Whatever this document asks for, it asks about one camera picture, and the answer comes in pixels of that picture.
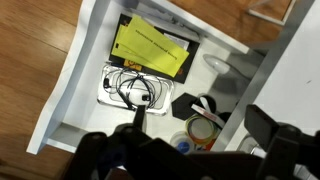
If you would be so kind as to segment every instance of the black object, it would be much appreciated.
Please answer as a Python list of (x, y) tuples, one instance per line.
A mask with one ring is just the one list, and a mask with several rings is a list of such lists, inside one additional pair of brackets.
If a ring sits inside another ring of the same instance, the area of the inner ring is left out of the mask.
[(306, 165), (320, 177), (319, 131), (313, 137), (291, 125), (277, 124), (255, 105), (247, 107), (245, 127), (258, 143), (264, 144), (264, 159), (240, 152), (185, 156), (141, 131), (143, 108), (138, 107), (133, 124), (119, 125), (108, 138), (97, 132), (85, 135), (64, 179), (104, 179), (110, 169), (123, 165), (135, 179), (290, 180), (297, 179), (293, 176), (296, 163)]
[(149, 94), (142, 95), (142, 101), (150, 101)]
[(184, 121), (187, 120), (189, 117), (195, 114), (195, 111), (191, 108), (191, 106), (197, 100), (197, 97), (194, 97), (188, 93), (183, 93), (171, 104), (172, 116)]
[(230, 112), (223, 112), (218, 115), (224, 122), (227, 122), (231, 116)]
[(103, 88), (104, 89), (111, 88), (110, 83), (109, 83), (109, 78), (104, 78), (104, 80), (103, 80)]
[(132, 103), (129, 101), (129, 98), (127, 98), (121, 91), (118, 91), (119, 96), (121, 97), (122, 101), (126, 103), (128, 109), (134, 110), (132, 107)]
[[(120, 15), (119, 22), (118, 22), (118, 25), (117, 25), (117, 30), (116, 30), (116, 33), (115, 33), (115, 36), (114, 36), (114, 39), (113, 39), (113, 43), (112, 43), (112, 46), (111, 46), (112, 48), (113, 48), (114, 43), (115, 43), (115, 38), (116, 38), (116, 35), (118, 33), (119, 26), (120, 25), (127, 26), (130, 23), (131, 19), (132, 18), (127, 16), (127, 15), (124, 15), (124, 14)], [(188, 41), (189, 42), (189, 46), (188, 46), (187, 51), (189, 52), (189, 56), (184, 61), (184, 63), (181, 65), (179, 72), (176, 74), (176, 76), (174, 78), (172, 78), (171, 76), (169, 76), (167, 74), (164, 74), (164, 73), (155, 71), (153, 69), (150, 69), (148, 67), (142, 67), (141, 71), (143, 71), (144, 73), (147, 73), (147, 74), (152, 74), (154, 76), (163, 77), (163, 78), (170, 79), (170, 80), (173, 80), (173, 81), (176, 81), (176, 82), (184, 84), (186, 79), (187, 79), (190, 67), (192, 65), (194, 56), (196, 55), (196, 52), (197, 52), (197, 50), (199, 48), (200, 43), (192, 41), (190, 39), (186, 39), (186, 38), (184, 38), (184, 37), (182, 37), (182, 36), (180, 36), (178, 34), (166, 31), (166, 30), (158, 28), (158, 27), (154, 27), (154, 28), (157, 29), (162, 34), (166, 33), (166, 34), (175, 36), (177, 38), (183, 39), (185, 41)], [(112, 54), (110, 54), (109, 60), (112, 61), (113, 64), (119, 64), (119, 65), (123, 65), (124, 61), (125, 61), (123, 58), (118, 57), (118, 56), (114, 56)]]

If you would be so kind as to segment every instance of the tape roll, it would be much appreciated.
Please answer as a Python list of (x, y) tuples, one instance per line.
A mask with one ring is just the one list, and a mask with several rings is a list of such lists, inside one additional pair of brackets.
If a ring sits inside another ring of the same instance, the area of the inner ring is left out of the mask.
[(217, 135), (218, 127), (202, 116), (192, 116), (186, 121), (186, 131), (195, 144), (207, 145)]

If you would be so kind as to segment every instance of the wooden floor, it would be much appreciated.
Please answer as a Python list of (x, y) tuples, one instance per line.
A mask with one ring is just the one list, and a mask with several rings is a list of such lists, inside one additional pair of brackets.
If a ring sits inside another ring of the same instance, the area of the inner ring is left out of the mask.
[[(274, 40), (281, 30), (245, 13), (252, 0), (171, 1), (241, 42)], [(37, 156), (25, 151), (67, 56), (80, 5), (0, 0), (0, 179), (57, 179), (71, 157), (50, 146)]]

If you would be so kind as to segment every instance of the white drawer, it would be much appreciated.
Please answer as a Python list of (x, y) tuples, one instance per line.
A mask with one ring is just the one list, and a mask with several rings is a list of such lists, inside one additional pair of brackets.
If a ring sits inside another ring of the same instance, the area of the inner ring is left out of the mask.
[[(218, 74), (207, 66), (203, 54), (212, 54), (224, 60), (238, 58), (234, 63), (240, 69), (241, 64), (244, 64), (243, 69), (248, 75), (253, 75), (257, 68), (250, 65), (252, 59), (257, 64), (263, 59), (244, 44), (168, 1), (84, 0), (69, 54), (59, 80), (41, 112), (28, 152), (37, 154), (46, 144), (75, 152), (85, 133), (102, 131), (111, 135), (117, 125), (133, 120), (132, 111), (99, 104), (97, 92), (102, 68), (110, 54), (118, 17), (123, 8), (135, 8), (138, 3), (146, 3), (168, 12), (201, 37), (201, 45), (187, 81), (184, 85), (175, 83), (173, 99), (183, 92), (195, 96), (212, 92), (212, 84)], [(234, 106), (239, 100), (237, 98), (229, 97), (229, 104), (224, 103), (225, 108)], [(148, 114), (147, 119), (147, 134), (153, 138), (160, 137), (168, 142), (175, 132), (184, 130), (184, 121), (172, 117), (171, 110), (165, 116)]]

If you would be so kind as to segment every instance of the cable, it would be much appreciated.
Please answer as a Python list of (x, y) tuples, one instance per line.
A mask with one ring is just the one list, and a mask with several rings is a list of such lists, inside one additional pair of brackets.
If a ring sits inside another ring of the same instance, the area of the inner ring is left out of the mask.
[[(115, 80), (115, 85), (110, 85), (108, 76), (111, 73), (116, 73), (116, 72), (119, 72), (119, 75)], [(135, 73), (136, 76), (133, 77), (133, 78), (122, 80), (123, 76), (125, 75), (126, 72)], [(141, 75), (138, 72), (132, 71), (132, 70), (127, 69), (127, 68), (126, 69), (117, 69), (117, 70), (108, 72), (105, 75), (104, 80), (103, 80), (103, 88), (109, 94), (118, 93), (119, 96), (122, 98), (122, 100), (127, 104), (129, 109), (132, 109), (132, 105), (137, 106), (136, 104), (134, 104), (130, 100), (131, 91), (132, 90), (145, 91), (145, 92), (147, 92), (147, 94), (142, 95), (142, 100), (143, 101), (149, 101), (149, 104), (147, 106), (148, 109), (149, 108), (154, 108), (156, 103), (157, 103), (157, 101), (161, 97), (162, 84), (161, 84), (161, 81), (160, 81), (160, 79), (158, 77), (152, 76), (152, 77), (154, 77), (155, 79), (158, 80), (159, 85), (160, 85), (160, 91), (157, 92), (157, 90), (155, 88), (155, 85), (150, 80), (145, 79), (145, 76), (147, 76), (147, 75)], [(145, 88), (134, 87), (134, 85), (137, 82), (141, 82)], [(122, 92), (123, 90), (121, 91), (121, 89), (123, 89), (124, 87), (126, 87), (125, 94)]]

